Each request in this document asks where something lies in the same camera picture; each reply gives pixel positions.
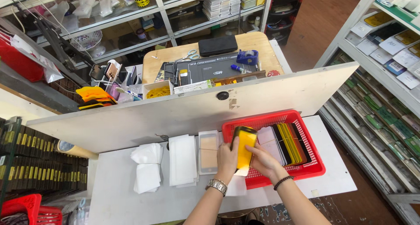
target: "red bag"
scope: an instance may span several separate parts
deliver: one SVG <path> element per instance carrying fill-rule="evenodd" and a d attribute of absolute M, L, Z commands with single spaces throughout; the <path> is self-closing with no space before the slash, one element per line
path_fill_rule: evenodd
<path fill-rule="evenodd" d="M 42 80 L 44 75 L 43 67 L 24 56 L 9 43 L 0 37 L 0 59 L 30 82 Z"/>

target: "wrist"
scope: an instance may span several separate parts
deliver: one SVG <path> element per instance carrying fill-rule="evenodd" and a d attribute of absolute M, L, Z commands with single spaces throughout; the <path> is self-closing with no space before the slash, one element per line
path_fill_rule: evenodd
<path fill-rule="evenodd" d="M 233 175 L 228 175 L 228 174 L 223 173 L 223 172 L 218 172 L 218 173 L 216 173 L 216 175 L 214 175 L 214 179 L 222 180 L 226 185 L 229 184 L 232 177 L 233 177 Z"/>
<path fill-rule="evenodd" d="M 289 176 L 289 173 L 286 171 L 286 169 L 284 169 L 281 165 L 278 165 L 274 169 L 273 175 L 270 176 L 270 181 L 273 185 L 276 185 L 278 181 L 280 181 L 281 179 L 287 176 Z"/>

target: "plastic bin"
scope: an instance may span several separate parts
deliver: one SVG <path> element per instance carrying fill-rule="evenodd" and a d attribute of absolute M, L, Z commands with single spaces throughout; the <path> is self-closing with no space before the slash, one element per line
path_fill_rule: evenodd
<path fill-rule="evenodd" d="M 63 220 L 61 210 L 40 206 L 41 198 L 40 194 L 32 194 L 6 201 L 3 203 L 1 217 L 24 212 L 28 214 L 29 225 L 61 225 Z"/>
<path fill-rule="evenodd" d="M 302 140 L 311 156 L 312 162 L 306 163 L 299 166 L 285 167 L 287 172 L 294 176 L 294 180 L 312 178 L 321 176 L 325 173 L 325 166 L 319 157 L 318 151 L 303 123 L 302 117 L 295 110 L 288 110 L 282 112 L 276 112 L 271 114 L 265 114 L 260 116 L 247 117 L 239 120 L 229 121 L 223 124 L 222 132 L 225 142 L 232 142 L 232 136 L 234 134 L 235 127 L 247 126 L 252 127 L 255 130 L 260 130 L 263 127 L 267 127 L 278 123 L 294 123 L 302 136 Z M 261 175 L 257 170 L 250 168 L 248 175 L 245 177 L 245 183 L 247 184 L 247 190 L 267 185 L 272 185 L 270 180 Z"/>

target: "white table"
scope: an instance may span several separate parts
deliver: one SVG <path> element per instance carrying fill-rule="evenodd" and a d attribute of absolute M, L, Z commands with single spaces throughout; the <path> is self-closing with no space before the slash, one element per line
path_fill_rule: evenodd
<path fill-rule="evenodd" d="M 298 180 L 308 198 L 357 190 L 327 129 L 319 116 L 303 118 L 326 172 L 323 176 Z M 161 186 L 155 193 L 133 191 L 137 164 L 130 159 L 134 148 L 101 153 L 97 162 L 89 225 L 155 224 L 185 219 L 204 194 L 212 175 L 200 175 L 197 186 L 169 186 L 169 152 L 165 148 L 161 163 Z M 247 191 L 246 196 L 225 197 L 219 212 L 281 203 L 273 186 Z"/>

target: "white board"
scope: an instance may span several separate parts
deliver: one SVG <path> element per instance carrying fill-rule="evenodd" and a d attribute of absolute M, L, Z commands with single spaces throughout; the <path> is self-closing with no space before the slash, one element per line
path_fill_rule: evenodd
<path fill-rule="evenodd" d="M 27 126 L 92 152 L 221 130 L 224 122 L 294 109 L 310 116 L 359 66 L 357 62 L 267 77 L 28 121 Z M 229 92 L 218 100 L 217 94 Z"/>
<path fill-rule="evenodd" d="M 303 118 L 325 166 L 325 174 L 296 181 L 308 198 L 357 190 L 319 116 Z M 197 186 L 169 186 L 169 151 L 164 148 L 160 187 L 154 193 L 133 191 L 137 164 L 134 148 L 101 153 L 89 212 L 89 225 L 147 225 L 186 219 L 205 192 L 213 175 L 200 175 Z M 281 203 L 273 186 L 247 190 L 246 196 L 223 198 L 219 213 Z"/>

